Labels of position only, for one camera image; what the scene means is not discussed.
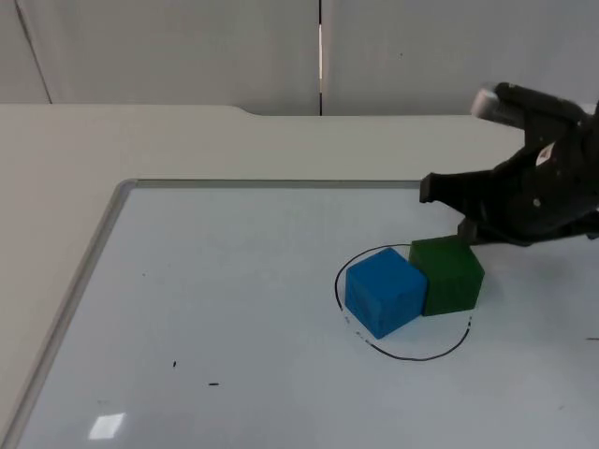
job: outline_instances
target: table surface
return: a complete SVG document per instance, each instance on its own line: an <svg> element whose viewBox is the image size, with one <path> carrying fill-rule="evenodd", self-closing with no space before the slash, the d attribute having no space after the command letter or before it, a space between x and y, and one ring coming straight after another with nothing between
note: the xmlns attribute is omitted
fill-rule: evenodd
<svg viewBox="0 0 599 449"><path fill-rule="evenodd" d="M0 106L0 426L15 412L120 181L417 180L492 167L521 143L520 131L470 117Z"/></svg>
<svg viewBox="0 0 599 449"><path fill-rule="evenodd" d="M405 183L168 185L115 202L21 449L596 447L586 238L475 248L475 310L375 340L338 307L336 273L368 248L453 233L455 211ZM343 304L344 273L339 288ZM463 335L428 362L364 341L426 357Z"/></svg>

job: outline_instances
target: white wall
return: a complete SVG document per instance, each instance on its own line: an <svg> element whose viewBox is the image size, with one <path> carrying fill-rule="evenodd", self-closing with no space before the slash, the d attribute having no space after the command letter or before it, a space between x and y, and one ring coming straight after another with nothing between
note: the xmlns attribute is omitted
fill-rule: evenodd
<svg viewBox="0 0 599 449"><path fill-rule="evenodd" d="M599 98L599 2L322 1L325 114L468 113L488 80Z"/></svg>
<svg viewBox="0 0 599 449"><path fill-rule="evenodd" d="M14 0L0 0L0 103L48 103Z"/></svg>
<svg viewBox="0 0 599 449"><path fill-rule="evenodd" d="M20 0L54 103L318 114L318 2Z"/></svg>

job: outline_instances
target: ink mark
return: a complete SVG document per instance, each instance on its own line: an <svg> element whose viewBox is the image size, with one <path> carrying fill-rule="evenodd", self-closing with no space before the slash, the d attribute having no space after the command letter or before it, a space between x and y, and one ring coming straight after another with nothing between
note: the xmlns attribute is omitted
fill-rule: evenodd
<svg viewBox="0 0 599 449"><path fill-rule="evenodd" d="M337 272L337 276L335 276L335 281L333 283L334 292L335 292L335 299L337 300L337 306L339 307L340 311L343 311L343 305L342 305L341 299L339 297L339 279L341 278L341 275L343 274L343 272L345 271L345 269L347 267L349 267L352 262L354 262L356 259L358 259L362 255L365 255L367 253L371 253L371 252L376 251L376 250L382 250L382 249L385 249L385 248L394 248L396 246L410 247L410 244L409 243L397 243L397 244L394 244L394 245L381 245L381 246L377 246L377 247L371 248L369 250L363 251L363 252L361 252L358 255L353 256L351 259L349 259L347 262L345 262L343 264L343 266L341 267L341 269ZM440 353L438 355L431 355L431 356L428 356L428 357L405 357L405 356L402 356L402 355L394 355L392 353L389 353L389 352L385 351L382 348L379 348L377 345L375 345L374 343L370 342L369 340L364 339L364 337L358 331L356 331L356 335L358 335L362 340L366 341L366 343L368 343L368 345L370 347L372 347L374 350L378 351L382 355L386 355L387 357L391 357L391 358L394 358L395 360L401 360L401 361L406 361L406 362L428 362L428 361L434 360L436 358L445 357L446 355L449 355L449 354L453 353L456 349L458 349L461 346L461 344L464 343L464 341L466 340L466 338L470 334L470 328L471 328L471 326L472 326L472 315L470 315L470 318L468 318L468 325L466 326L466 330L464 331L463 335L461 336L461 338L458 340L458 342L456 344L454 344L452 347L450 347L448 350L446 350L443 353ZM599 340L599 338L587 338L587 340Z"/></svg>

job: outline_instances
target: robotic arm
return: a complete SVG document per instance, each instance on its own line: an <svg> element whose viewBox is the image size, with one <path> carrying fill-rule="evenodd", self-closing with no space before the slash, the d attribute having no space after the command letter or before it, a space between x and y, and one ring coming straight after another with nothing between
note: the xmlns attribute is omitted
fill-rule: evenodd
<svg viewBox="0 0 599 449"><path fill-rule="evenodd" d="M458 235L470 244L599 237L599 105L576 103L501 83L481 90L473 114L524 130L524 147L492 170L438 175L420 183L420 202L463 213Z"/></svg>

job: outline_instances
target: whiteboard frame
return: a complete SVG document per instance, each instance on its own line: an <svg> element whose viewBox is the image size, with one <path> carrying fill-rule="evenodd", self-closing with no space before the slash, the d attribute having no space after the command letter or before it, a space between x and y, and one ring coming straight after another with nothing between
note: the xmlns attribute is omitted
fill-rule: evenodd
<svg viewBox="0 0 599 449"><path fill-rule="evenodd" d="M37 361L26 380L26 387L7 427L7 432L0 449L18 447L29 417L36 405L37 398L51 370L54 358L60 350L68 327L75 315L87 284L92 277L97 261L104 251L110 238L110 233L116 225L119 215L129 194L134 189L145 188L293 188L293 189L417 189L419 181L282 181L282 180L151 180L129 179L120 182L110 199L110 202L98 224L83 258L66 290L65 297L52 321L50 331L42 349L37 355Z"/></svg>

